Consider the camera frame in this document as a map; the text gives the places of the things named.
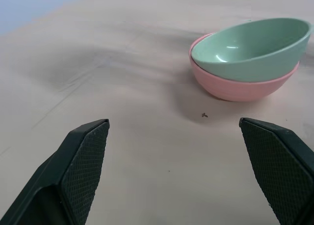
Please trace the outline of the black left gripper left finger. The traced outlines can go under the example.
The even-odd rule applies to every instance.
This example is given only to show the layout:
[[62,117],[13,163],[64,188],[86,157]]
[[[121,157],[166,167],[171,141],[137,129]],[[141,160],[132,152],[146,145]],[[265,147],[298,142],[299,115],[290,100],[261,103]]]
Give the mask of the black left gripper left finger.
[[85,225],[105,156],[109,120],[70,131],[34,172],[0,225]]

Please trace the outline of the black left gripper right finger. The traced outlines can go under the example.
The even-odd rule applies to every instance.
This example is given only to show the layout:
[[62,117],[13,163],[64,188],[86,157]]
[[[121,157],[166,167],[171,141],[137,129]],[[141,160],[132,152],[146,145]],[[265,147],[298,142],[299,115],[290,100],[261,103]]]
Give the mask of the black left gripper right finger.
[[314,151],[292,130],[251,118],[239,127],[255,178],[280,225],[314,225]]

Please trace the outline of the green bowl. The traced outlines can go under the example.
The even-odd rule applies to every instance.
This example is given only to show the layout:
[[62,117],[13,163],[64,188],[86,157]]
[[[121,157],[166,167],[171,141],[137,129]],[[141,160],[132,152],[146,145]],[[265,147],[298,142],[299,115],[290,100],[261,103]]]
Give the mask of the green bowl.
[[247,22],[202,39],[191,57],[203,70],[224,79],[269,81],[293,70],[311,32],[309,22],[295,18]]

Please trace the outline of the pink bowl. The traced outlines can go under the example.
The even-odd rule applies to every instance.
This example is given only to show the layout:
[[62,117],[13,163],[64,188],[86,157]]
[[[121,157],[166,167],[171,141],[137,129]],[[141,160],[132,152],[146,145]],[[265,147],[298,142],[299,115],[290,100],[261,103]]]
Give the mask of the pink bowl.
[[288,74],[270,81],[264,82],[239,82],[220,78],[206,72],[199,67],[191,56],[191,51],[195,45],[211,34],[206,34],[196,39],[189,49],[189,60],[194,77],[198,84],[212,96],[226,101],[249,102],[260,100],[277,91],[283,84],[297,71],[299,63]]

